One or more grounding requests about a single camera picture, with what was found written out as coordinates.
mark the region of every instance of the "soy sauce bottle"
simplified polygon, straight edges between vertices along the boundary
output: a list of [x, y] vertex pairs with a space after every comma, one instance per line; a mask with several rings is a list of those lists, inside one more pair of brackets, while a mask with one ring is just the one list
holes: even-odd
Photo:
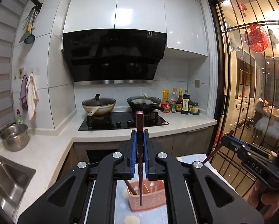
[[188, 95], [188, 90], [185, 90], [182, 99], [183, 99], [183, 104], [182, 104], [181, 114], [188, 114], [188, 104], [190, 99], [190, 95]]

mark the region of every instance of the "pan lid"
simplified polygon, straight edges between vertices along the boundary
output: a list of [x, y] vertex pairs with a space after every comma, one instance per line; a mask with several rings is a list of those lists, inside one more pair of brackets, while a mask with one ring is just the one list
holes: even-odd
[[82, 105], [90, 107], [106, 106], [115, 104], [116, 100], [113, 98], [100, 98], [100, 94], [96, 94], [95, 98], [88, 99], [82, 102]]

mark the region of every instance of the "black frying pan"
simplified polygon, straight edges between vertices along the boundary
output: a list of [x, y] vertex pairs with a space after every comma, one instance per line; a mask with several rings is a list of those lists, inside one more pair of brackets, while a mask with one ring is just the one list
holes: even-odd
[[[141, 103], [136, 102], [136, 100], [134, 102], [132, 102], [134, 99], [147, 99], [147, 100], [151, 100], [152, 103], [151, 104], [141, 104]], [[144, 111], [144, 112], [151, 112], [155, 109], [161, 110], [161, 111], [167, 111], [167, 109], [159, 106], [161, 100], [159, 98], [155, 98], [155, 97], [146, 98], [144, 96], [135, 96], [135, 97], [128, 98], [127, 102], [129, 104], [130, 108], [132, 108], [135, 111], [140, 110], [140, 111]]]

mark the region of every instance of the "countertop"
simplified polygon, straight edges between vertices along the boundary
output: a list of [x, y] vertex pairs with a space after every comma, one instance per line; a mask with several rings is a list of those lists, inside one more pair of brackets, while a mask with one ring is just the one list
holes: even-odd
[[[150, 137], [172, 135], [193, 131], [215, 125], [216, 120], [200, 115], [182, 115], [179, 113], [162, 113], [159, 115], [169, 124], [148, 127]], [[78, 131], [86, 117], [84, 110], [77, 110], [77, 114], [62, 130], [59, 136], [30, 135], [28, 145], [18, 151], [10, 152], [2, 147], [0, 141], [0, 155], [11, 161], [36, 170], [20, 203], [16, 223], [25, 211], [38, 197], [40, 197], [56, 181], [64, 160], [73, 142], [108, 142], [125, 141], [130, 139], [132, 129]]]

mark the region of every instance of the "hand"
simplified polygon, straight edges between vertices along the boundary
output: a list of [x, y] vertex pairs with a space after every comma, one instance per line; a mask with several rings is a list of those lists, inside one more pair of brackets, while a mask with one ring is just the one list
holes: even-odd
[[262, 196], [259, 194], [259, 186], [261, 182], [257, 180], [251, 195], [249, 196], [248, 203], [256, 208], [261, 201], [264, 205], [270, 205], [268, 210], [263, 214], [264, 221], [268, 221], [279, 208], [279, 191], [266, 192]]

